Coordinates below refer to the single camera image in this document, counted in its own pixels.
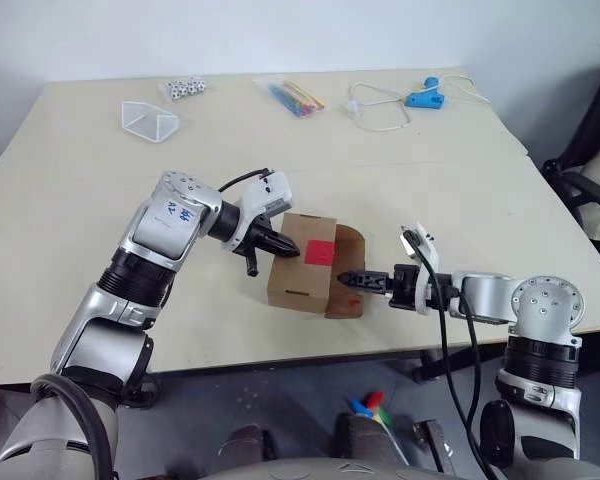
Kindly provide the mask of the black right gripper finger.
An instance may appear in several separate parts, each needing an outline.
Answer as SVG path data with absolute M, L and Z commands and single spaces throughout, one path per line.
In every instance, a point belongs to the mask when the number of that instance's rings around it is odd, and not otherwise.
M 338 275 L 343 285 L 390 285 L 391 277 L 387 272 L 368 270 L 349 270 Z
M 355 291 L 359 291 L 359 292 L 367 292 L 367 293 L 373 293 L 373 294 L 377 294 L 377 295 L 383 295 L 383 296 L 392 296 L 392 281 L 380 281 L 380 282 L 367 282 L 367 283 L 355 283 L 355 282 L 348 282 L 346 283 L 346 286 L 350 289 L 353 289 Z

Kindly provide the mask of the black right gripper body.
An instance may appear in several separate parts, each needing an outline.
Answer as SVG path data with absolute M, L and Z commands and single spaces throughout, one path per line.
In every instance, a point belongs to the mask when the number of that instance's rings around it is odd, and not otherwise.
M 420 267 L 396 264 L 390 281 L 391 296 L 389 306 L 396 309 L 416 310 L 416 283 Z

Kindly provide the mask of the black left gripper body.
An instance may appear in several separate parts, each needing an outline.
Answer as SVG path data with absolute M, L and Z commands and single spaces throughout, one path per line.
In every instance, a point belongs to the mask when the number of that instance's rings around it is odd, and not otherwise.
M 280 253 L 279 234 L 272 228 L 270 219 L 264 215 L 258 215 L 251 222 L 245 238 L 233 252 L 245 256 L 251 249 L 263 250 L 273 255 Z

